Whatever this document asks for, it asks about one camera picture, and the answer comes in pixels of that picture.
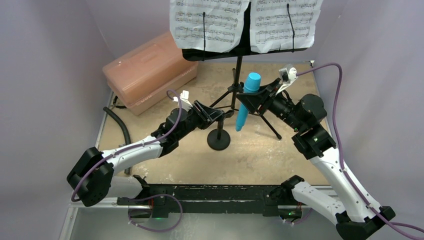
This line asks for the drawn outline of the black microphone desk stand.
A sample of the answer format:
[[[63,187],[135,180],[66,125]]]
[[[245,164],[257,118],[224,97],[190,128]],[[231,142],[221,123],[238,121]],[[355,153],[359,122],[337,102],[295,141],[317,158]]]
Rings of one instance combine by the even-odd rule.
[[[231,142],[229,133],[224,130],[224,120],[234,115],[234,110],[228,110],[223,116],[218,118],[217,128],[212,130],[207,136],[208,146],[215,151],[225,150]]]

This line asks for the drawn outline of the black folding music stand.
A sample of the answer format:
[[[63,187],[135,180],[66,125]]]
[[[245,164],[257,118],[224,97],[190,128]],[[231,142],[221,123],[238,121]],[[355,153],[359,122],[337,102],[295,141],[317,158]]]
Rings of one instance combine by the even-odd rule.
[[[291,6],[290,2],[286,3],[283,6],[284,6],[284,8],[287,12],[287,15],[288,15],[288,19],[289,19],[289,22],[290,22],[290,30],[293,33],[293,36],[291,37],[292,38],[292,47],[291,47],[291,49],[289,48],[289,50],[280,50],[279,49],[279,50],[272,51],[272,52],[269,52],[269,53],[285,53],[285,52],[294,53],[294,52],[298,52],[298,51],[304,51],[304,50],[306,50],[306,48],[301,48],[301,49],[298,49],[298,50],[295,50],[295,48],[294,48],[294,45],[295,45],[295,40],[294,40],[295,39],[295,29],[294,29],[294,26],[293,26],[292,16],[290,14],[290,6]],[[248,38],[248,35],[249,35],[248,24],[250,24],[250,20],[245,20],[241,39],[240,39],[240,44],[235,47],[235,50],[231,50],[230,52],[214,53],[214,52],[208,52],[208,51],[197,50],[197,49],[183,49],[182,50],[182,55],[183,55],[184,59],[191,61],[191,62],[194,62],[194,61],[203,61],[204,62],[205,60],[214,60],[214,59],[222,59],[222,58],[229,58],[229,57],[237,56],[236,67],[232,69],[232,75],[233,75],[232,85],[230,85],[227,88],[227,91],[210,105],[211,108],[216,108],[216,109],[226,109],[226,108],[228,108],[228,110],[225,112],[225,117],[228,118],[228,119],[231,118],[235,114],[235,112],[239,112],[239,109],[236,109],[235,104],[236,104],[236,94],[242,93],[243,87],[244,87],[244,82],[240,81],[240,74],[241,74],[243,56],[259,55],[259,53],[254,53],[254,52],[248,51],[247,43],[244,43],[244,42],[247,41],[247,38]],[[232,94],[231,105],[216,107],[216,105],[229,94]],[[276,131],[276,129],[269,123],[269,121],[263,115],[258,115],[256,113],[248,113],[248,114],[250,114],[252,116],[260,117],[266,123],[266,125],[272,130],[272,132],[275,134],[277,139],[278,140],[282,139],[282,136]]]

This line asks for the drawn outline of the sheet music page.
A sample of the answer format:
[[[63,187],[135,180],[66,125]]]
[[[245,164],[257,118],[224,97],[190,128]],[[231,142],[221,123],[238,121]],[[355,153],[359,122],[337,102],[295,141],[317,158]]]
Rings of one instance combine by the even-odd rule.
[[[251,51],[266,54],[310,48],[322,4],[322,0],[252,0]]]
[[[239,45],[249,0],[171,0],[169,31],[180,49],[227,53]]]

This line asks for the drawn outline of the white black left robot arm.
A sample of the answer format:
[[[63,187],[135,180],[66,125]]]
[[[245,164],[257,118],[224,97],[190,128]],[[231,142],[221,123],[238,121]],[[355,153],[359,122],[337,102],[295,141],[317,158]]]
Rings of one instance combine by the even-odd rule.
[[[86,207],[104,198],[127,198],[138,205],[146,203],[149,199],[147,183],[138,175],[122,177],[117,174],[171,153],[189,133],[205,130],[224,118],[224,110],[196,100],[186,108],[173,109],[157,130],[140,141],[104,151],[88,148],[66,177],[73,188],[71,201],[81,201]]]

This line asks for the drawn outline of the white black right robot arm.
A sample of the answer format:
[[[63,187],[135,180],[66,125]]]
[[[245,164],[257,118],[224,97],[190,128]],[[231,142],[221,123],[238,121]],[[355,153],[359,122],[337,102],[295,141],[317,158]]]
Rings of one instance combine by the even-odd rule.
[[[288,204],[295,201],[308,205],[332,224],[344,240],[366,240],[395,217],[390,206],[382,206],[369,196],[365,203],[349,180],[358,189],[363,186],[351,174],[347,165],[341,166],[340,151],[335,140],[321,125],[326,117],[322,99],[315,94],[304,95],[298,103],[278,92],[280,79],[263,85],[257,92],[239,93],[237,99],[250,113],[271,112],[290,126],[296,149],[309,160],[327,179],[337,194],[335,199],[314,188],[299,176],[293,176],[281,184],[280,196]]]

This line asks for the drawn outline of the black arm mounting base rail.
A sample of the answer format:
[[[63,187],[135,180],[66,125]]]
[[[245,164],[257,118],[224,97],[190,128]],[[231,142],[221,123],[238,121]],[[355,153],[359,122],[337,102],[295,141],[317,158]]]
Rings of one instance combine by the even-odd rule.
[[[135,199],[119,197],[119,206],[146,206],[154,218],[170,213],[260,214],[297,220],[307,212],[281,185],[149,184]]]

